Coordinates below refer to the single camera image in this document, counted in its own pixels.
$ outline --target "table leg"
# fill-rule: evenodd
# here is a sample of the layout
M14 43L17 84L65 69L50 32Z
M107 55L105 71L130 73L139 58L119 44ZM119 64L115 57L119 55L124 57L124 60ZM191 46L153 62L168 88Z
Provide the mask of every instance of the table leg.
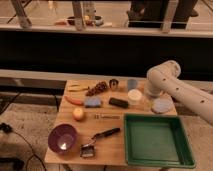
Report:
M170 168L162 167L159 171L168 171Z
M68 164L62 164L65 171L73 171Z
M104 165L103 171L106 171L107 165Z

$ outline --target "orange object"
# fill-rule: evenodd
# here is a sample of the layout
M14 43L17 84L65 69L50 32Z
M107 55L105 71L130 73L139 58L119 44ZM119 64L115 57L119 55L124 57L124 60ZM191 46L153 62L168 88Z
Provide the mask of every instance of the orange object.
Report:
M67 23L66 23L66 21L57 21L57 22L54 23L54 25L55 26L66 26Z
M73 99L71 97L68 96L64 96L65 100L71 104L77 105L77 106L83 106L84 102L82 100L78 100L78 99Z
M84 110L81 108L81 107L76 107L74 110L73 110L73 118L76 120L76 121L81 121L84 119L85 117L85 113L84 113Z

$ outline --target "small bowl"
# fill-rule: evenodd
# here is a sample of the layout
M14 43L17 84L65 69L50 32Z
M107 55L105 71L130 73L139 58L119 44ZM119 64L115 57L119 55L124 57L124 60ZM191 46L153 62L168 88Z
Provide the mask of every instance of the small bowl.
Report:
M104 24L104 20L101 16L95 16L95 25L101 26Z
M75 25L75 17L68 17L67 22L69 23L69 25Z
M65 154L75 144L76 139L76 129L72 125L61 124L51 131L48 137L48 146L55 153Z

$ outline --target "dark background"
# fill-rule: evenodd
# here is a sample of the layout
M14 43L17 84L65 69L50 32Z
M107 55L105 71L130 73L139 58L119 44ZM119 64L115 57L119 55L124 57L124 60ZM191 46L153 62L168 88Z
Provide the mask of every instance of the dark background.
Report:
M213 39L0 31L0 68L145 77L176 60L181 79L213 81Z

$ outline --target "toy fruit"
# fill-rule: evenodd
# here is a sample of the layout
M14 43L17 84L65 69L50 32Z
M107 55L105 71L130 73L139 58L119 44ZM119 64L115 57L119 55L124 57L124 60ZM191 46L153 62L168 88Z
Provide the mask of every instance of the toy fruit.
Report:
M73 110L73 118L76 120L76 121L81 121L85 118L85 113L84 113L84 110L81 108L81 107L77 107Z
M95 87L89 89L86 93L86 96L93 96L96 94L100 94L108 90L107 83L105 81L101 81L95 85Z
M71 97L68 97L68 96L64 96L65 100L71 104L74 104L74 105L77 105L77 106L83 106L84 103L83 101L81 100L78 100L78 99L73 99Z

